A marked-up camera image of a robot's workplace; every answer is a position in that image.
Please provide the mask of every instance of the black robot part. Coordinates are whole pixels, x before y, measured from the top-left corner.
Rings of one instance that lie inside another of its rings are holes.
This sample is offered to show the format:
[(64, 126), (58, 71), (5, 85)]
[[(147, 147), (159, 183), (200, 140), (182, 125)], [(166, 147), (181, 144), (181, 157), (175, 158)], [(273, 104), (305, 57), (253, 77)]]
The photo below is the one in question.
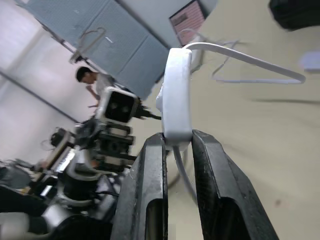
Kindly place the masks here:
[(168, 188), (161, 133), (148, 138), (123, 181), (112, 240), (168, 239)]
[(250, 180), (221, 144), (194, 130), (192, 150), (204, 240), (278, 240)]
[(83, 181), (75, 179), (66, 174), (64, 180), (63, 193), (70, 199), (76, 201), (90, 200), (97, 189), (97, 180)]

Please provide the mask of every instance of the white plastic part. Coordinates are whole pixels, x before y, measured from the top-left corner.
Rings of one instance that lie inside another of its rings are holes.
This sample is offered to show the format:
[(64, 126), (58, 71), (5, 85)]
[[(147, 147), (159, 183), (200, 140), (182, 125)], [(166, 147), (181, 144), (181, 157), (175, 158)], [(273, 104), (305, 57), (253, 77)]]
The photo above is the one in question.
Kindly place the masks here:
[(304, 68), (305, 72), (318, 73), (320, 72), (320, 51), (306, 52), (301, 60), (300, 64)]
[(192, 52), (172, 48), (162, 85), (162, 130), (165, 144), (183, 151), (192, 138), (190, 115), (190, 69)]

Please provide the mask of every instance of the white shirt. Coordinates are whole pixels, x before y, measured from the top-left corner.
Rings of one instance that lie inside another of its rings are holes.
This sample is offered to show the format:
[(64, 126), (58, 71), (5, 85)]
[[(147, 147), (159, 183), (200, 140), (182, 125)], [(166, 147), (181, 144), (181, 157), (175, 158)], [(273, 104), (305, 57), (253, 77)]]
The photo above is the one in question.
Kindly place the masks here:
[(104, 93), (104, 89), (113, 86), (114, 78), (111, 75), (98, 73), (95, 81), (95, 91), (100, 97)]

